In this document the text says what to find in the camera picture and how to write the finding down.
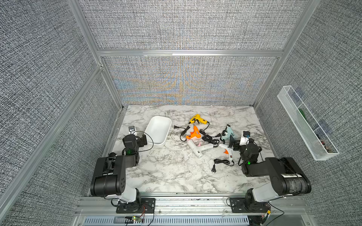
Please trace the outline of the yellow glue gun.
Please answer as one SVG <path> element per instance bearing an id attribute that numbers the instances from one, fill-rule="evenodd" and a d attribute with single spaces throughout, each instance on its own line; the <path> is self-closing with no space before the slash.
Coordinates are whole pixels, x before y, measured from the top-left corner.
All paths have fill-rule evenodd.
<path id="1" fill-rule="evenodd" d="M 186 136 L 187 136 L 186 133 L 187 133 L 188 130 L 190 129 L 190 125 L 191 125 L 191 124 L 194 124 L 195 122 L 197 122 L 198 124 L 207 125 L 206 128 L 208 128 L 208 126 L 209 126 L 209 124 L 210 124 L 209 121 L 201 118 L 201 116 L 200 116 L 199 114 L 197 114 L 197 115 L 193 116 L 193 117 L 190 119 L 189 124 L 188 124 L 186 127 L 179 127 L 179 126 L 176 126 L 176 125 L 174 126 L 175 129 L 183 129 L 183 131 L 182 131 L 181 134 L 180 134 L 180 140 L 181 140 L 182 142 L 186 142 L 186 141 L 187 141 L 187 140 L 186 140 Z"/>

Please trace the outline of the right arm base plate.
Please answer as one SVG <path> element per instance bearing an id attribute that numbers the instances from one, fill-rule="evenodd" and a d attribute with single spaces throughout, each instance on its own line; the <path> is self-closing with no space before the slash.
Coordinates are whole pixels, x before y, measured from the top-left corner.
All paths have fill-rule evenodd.
<path id="1" fill-rule="evenodd" d="M 229 204 L 233 213 L 267 213 L 269 210 L 266 202 L 256 202 L 249 198 L 230 198 Z"/>

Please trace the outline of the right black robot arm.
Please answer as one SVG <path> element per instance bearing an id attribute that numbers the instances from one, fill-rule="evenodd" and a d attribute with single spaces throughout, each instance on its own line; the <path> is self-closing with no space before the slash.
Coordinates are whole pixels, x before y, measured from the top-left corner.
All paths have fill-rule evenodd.
<path id="1" fill-rule="evenodd" d="M 233 213 L 258 213 L 270 209 L 268 202 L 284 196 L 308 194 L 311 183 L 301 168 L 291 157 L 266 157 L 258 162 L 262 148 L 255 144 L 246 131 L 241 140 L 230 138 L 229 147 L 238 150 L 238 166 L 246 177 L 268 176 L 270 181 L 260 187 L 251 188 L 244 198 L 230 199 Z"/>

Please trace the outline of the teal glue gun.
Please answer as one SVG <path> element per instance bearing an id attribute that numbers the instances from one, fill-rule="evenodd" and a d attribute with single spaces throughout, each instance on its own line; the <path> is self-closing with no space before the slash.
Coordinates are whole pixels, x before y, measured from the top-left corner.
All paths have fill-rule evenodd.
<path id="1" fill-rule="evenodd" d="M 229 124 L 227 124 L 227 126 L 225 127 L 225 129 L 222 131 L 220 140 L 223 142 L 223 144 L 225 144 L 226 140 L 231 140 L 231 139 L 235 139 L 236 135 L 233 132 L 231 126 Z"/>

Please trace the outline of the white plastic storage box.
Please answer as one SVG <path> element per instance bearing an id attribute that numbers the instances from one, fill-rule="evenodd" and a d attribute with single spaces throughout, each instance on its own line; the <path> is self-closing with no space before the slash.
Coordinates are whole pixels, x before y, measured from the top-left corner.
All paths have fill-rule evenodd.
<path id="1" fill-rule="evenodd" d="M 172 120 L 168 117 L 152 117 L 145 130 L 145 133 L 148 136 L 148 144 L 153 144 L 154 148 L 162 148 L 165 145 L 171 125 Z"/>

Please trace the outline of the white orange glue gun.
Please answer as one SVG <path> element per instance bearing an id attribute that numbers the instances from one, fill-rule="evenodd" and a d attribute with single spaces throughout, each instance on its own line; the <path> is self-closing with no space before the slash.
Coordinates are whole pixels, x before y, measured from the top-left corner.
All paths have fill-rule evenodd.
<path id="1" fill-rule="evenodd" d="M 225 144 L 219 144 L 218 145 L 219 147 L 221 147 L 223 150 L 224 150 L 224 153 L 228 155 L 228 159 L 214 159 L 214 164 L 213 164 L 213 167 L 211 169 L 212 172 L 216 172 L 216 165 L 217 164 L 225 164 L 227 166 L 234 166 L 235 165 L 235 162 L 233 160 L 233 156 L 232 156 L 232 152 L 233 152 L 233 149 L 231 147 L 229 147 L 228 145 L 225 145 Z"/>

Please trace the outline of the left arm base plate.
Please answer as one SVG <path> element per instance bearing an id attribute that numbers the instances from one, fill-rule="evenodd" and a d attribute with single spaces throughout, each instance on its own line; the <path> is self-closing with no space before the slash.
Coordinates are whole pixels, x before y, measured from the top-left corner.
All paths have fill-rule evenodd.
<path id="1" fill-rule="evenodd" d="M 152 214 L 154 213 L 156 205 L 155 198 L 141 198 L 140 202 L 122 203 L 117 204 L 117 214 Z"/>

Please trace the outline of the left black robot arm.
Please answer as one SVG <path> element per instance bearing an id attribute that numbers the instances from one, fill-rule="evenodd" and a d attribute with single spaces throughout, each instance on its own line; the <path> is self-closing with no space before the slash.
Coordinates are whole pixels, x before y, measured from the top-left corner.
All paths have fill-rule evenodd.
<path id="1" fill-rule="evenodd" d="M 129 134 L 123 138 L 124 150 L 120 155 L 110 153 L 107 157 L 98 158 L 90 184 L 91 195 L 126 204 L 140 204 L 139 190 L 126 182 L 126 169 L 139 164 L 139 148 L 147 143 L 146 135 Z"/>

